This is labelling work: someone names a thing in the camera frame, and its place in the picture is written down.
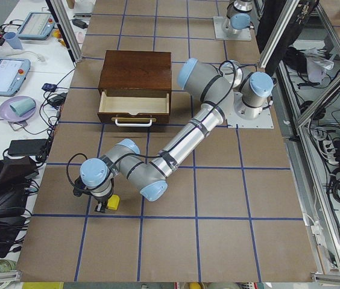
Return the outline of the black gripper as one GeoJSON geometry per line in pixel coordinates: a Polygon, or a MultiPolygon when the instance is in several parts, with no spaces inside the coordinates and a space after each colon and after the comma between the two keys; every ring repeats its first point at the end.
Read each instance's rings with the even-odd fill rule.
{"type": "Polygon", "coordinates": [[[107,211],[108,200],[113,196],[113,190],[102,192],[96,192],[95,190],[92,190],[91,195],[98,202],[97,206],[95,207],[95,212],[105,213],[107,211]]]}

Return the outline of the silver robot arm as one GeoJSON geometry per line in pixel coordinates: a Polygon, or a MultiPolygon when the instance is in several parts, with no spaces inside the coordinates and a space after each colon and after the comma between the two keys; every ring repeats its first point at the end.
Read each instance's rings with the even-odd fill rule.
{"type": "Polygon", "coordinates": [[[249,28],[252,9],[252,0],[229,1],[226,17],[222,23],[223,32],[229,36],[239,34],[242,30],[249,28]]]}
{"type": "Polygon", "coordinates": [[[178,134],[155,156],[140,154],[134,141],[125,138],[99,158],[89,158],[80,166],[78,178],[72,182],[76,196],[87,194],[103,213],[111,208],[114,178],[123,175],[148,201],[155,201],[168,188],[167,178],[187,156],[228,116],[236,114],[254,120],[268,108],[274,83],[265,72],[251,72],[239,84],[227,79],[220,68],[201,63],[196,58],[185,62],[177,78],[178,85],[201,102],[201,108],[178,134]]]}

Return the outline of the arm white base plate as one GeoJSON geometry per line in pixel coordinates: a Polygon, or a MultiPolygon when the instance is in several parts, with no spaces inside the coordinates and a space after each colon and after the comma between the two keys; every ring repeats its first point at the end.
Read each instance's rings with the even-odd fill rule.
{"type": "Polygon", "coordinates": [[[266,101],[259,108],[251,108],[243,103],[243,94],[234,92],[235,102],[227,118],[229,128],[245,129],[273,129],[274,125],[270,109],[266,108],[266,101]]]}
{"type": "Polygon", "coordinates": [[[235,20],[235,16],[228,19],[226,16],[214,16],[213,26],[215,30],[215,39],[218,40],[235,40],[250,41],[250,20],[235,20]]]}

